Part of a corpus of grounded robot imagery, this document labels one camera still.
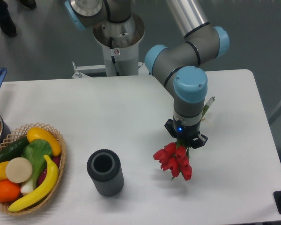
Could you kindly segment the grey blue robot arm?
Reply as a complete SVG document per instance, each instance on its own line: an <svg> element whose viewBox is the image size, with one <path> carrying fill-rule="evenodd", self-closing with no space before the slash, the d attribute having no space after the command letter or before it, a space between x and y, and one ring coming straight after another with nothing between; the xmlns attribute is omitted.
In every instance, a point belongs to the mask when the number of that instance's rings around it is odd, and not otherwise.
<svg viewBox="0 0 281 225"><path fill-rule="evenodd" d="M169 0L167 5L184 41L172 49L153 46L144 64L174 99L173 118L166 129L179 144L196 149L207 142L200 132L207 75L200 65L225 54L229 36L223 28L210 25L198 1ZM138 74L145 27L129 0L67 0L65 7L79 30L92 27L108 76Z"/></svg>

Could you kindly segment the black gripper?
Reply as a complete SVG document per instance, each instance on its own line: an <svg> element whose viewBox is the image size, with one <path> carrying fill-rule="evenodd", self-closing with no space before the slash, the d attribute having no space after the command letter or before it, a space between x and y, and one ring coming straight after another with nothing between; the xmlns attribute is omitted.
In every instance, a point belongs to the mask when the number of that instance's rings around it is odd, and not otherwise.
<svg viewBox="0 0 281 225"><path fill-rule="evenodd" d="M200 134L200 122L195 125L183 125L181 120L168 119L164 124L172 138L189 141L189 147L197 149L203 147L208 137Z"/></svg>

